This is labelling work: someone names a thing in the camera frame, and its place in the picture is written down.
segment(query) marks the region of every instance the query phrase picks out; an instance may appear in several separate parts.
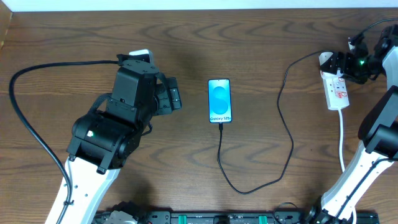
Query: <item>phone screen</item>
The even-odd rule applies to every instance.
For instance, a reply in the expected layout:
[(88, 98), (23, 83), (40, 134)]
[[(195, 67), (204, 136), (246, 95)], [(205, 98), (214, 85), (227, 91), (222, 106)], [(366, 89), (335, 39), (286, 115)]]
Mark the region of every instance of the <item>phone screen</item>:
[(232, 121), (229, 79), (209, 80), (209, 120), (211, 123)]

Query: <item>white wall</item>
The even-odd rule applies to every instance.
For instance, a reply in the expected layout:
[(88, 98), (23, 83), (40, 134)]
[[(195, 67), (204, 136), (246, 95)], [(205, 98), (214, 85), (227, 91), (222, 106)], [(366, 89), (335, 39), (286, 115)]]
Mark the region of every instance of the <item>white wall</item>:
[(2, 0), (13, 12), (398, 7), (398, 0)]

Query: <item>wooden table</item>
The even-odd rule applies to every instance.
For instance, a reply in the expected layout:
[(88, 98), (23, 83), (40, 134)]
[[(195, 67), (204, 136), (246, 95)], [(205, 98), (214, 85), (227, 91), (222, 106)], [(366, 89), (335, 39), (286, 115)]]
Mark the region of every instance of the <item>wooden table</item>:
[[(12, 74), (41, 63), (113, 60), (145, 48), (161, 71), (177, 77), (183, 109), (152, 119), (153, 133), (128, 158), (100, 209), (123, 200), (175, 211), (261, 211), (286, 201), (311, 206), (341, 174), (338, 114), (326, 107), (317, 57), (290, 70), (280, 102), (295, 140), (286, 175), (251, 195), (235, 193), (216, 163), (219, 132), (208, 122), (207, 80), (231, 80), (234, 121), (224, 126), (223, 164), (238, 189), (250, 190), (278, 178), (290, 150), (275, 104), (287, 66), (316, 50), (347, 51), (347, 37), (397, 14), (397, 9), (15, 13), (0, 58), (0, 223), (42, 223), (62, 178), (11, 108)], [(385, 26), (367, 33), (370, 49)], [(22, 111), (62, 161), (72, 124), (100, 93), (112, 90), (117, 69), (48, 68), (18, 79)], [(359, 125), (385, 92), (386, 79), (347, 84), (346, 165), (358, 145)], [(382, 223), (397, 223), (397, 182), (393, 166), (357, 209), (375, 210)]]

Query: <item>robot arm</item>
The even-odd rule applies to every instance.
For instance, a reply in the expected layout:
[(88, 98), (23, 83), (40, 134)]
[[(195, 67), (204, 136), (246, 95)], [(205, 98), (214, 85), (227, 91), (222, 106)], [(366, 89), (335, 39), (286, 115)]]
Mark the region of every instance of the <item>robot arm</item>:
[(329, 53), (330, 58), (321, 65), (325, 75), (337, 75), (359, 84), (368, 78), (375, 80), (379, 73), (383, 73), (387, 77), (388, 91), (362, 122), (358, 132), (360, 142), (353, 160), (337, 183), (312, 208), (307, 223), (347, 223), (352, 208), (365, 191), (398, 159), (397, 39), (398, 25), (387, 27), (374, 48), (374, 55), (367, 56), (363, 38), (359, 38), (350, 43), (352, 54)]
[[(61, 223), (91, 223), (100, 202), (127, 157), (139, 146), (146, 126), (156, 115), (171, 114), (182, 104), (175, 78), (166, 78), (148, 50), (118, 55), (112, 94), (101, 95), (72, 128), (65, 169), (72, 199)], [(106, 111), (97, 108), (106, 100)], [(56, 223), (65, 203), (62, 180), (46, 223)]]

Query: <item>power strip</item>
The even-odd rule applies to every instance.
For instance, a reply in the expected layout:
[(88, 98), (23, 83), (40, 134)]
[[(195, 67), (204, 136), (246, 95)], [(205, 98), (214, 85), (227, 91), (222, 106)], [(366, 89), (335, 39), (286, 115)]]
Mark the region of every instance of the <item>power strip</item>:
[[(319, 56), (320, 65), (325, 63), (331, 57), (331, 55), (331, 52), (322, 53)], [(338, 71), (337, 75), (323, 71), (320, 73), (323, 79), (323, 87), (325, 89), (328, 109), (339, 110), (349, 106), (346, 83), (343, 78), (340, 78), (343, 74), (341, 74), (340, 71)]]

